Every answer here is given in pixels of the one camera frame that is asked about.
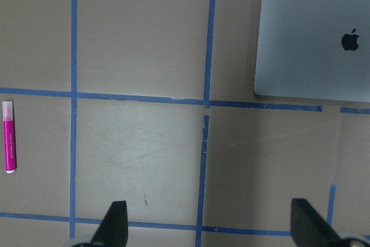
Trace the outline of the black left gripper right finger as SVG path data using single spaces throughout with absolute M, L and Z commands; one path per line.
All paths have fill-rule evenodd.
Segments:
M 304 198 L 293 198 L 290 211 L 290 233 L 296 246 L 329 246 L 340 236 Z

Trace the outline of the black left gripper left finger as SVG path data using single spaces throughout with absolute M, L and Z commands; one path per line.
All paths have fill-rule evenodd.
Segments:
M 89 246 L 125 247 L 127 242 L 127 203 L 125 201 L 114 201 L 89 242 Z

